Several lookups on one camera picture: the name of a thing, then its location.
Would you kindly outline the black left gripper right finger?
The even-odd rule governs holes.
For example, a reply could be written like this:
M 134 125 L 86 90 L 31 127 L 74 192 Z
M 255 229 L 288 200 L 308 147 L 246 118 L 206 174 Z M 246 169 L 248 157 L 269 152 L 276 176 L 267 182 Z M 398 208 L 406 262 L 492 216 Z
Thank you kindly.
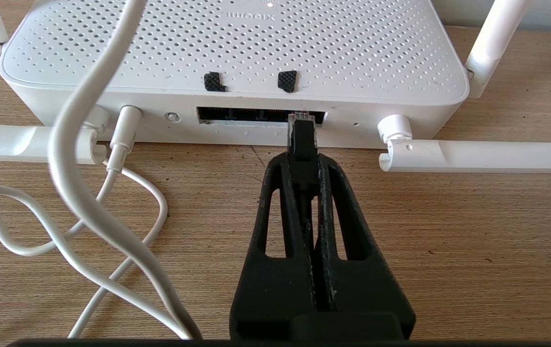
M 368 227 L 343 169 L 319 155 L 319 231 L 312 253 L 316 306 L 337 338 L 407 340 L 416 315 Z

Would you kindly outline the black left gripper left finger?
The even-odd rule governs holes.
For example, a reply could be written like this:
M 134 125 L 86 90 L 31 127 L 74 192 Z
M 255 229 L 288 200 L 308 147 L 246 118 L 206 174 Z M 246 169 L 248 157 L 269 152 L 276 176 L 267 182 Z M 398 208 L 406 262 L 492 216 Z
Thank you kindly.
M 266 255 L 269 209 L 280 192 L 285 257 Z M 269 161 L 254 230 L 229 315 L 232 340 L 288 340 L 291 321 L 315 310 L 312 266 L 304 239 L 288 154 Z

